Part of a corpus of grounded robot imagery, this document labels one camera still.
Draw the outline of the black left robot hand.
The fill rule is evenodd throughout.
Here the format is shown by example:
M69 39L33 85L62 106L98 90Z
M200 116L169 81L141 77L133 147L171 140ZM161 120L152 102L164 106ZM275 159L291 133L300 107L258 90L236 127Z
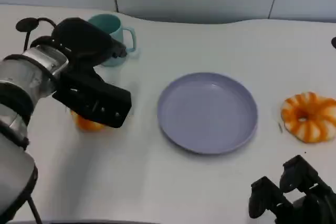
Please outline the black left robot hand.
M71 51L71 59L75 63L87 67L95 67L111 58L124 58L127 55L123 43L78 17L61 21L51 36Z

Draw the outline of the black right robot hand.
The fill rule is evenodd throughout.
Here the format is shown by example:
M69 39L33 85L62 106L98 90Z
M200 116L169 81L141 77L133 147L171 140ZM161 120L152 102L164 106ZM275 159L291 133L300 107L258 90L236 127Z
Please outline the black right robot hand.
M279 186L264 176L251 184L252 219L266 210L275 223L335 223L335 192L301 156L283 163Z

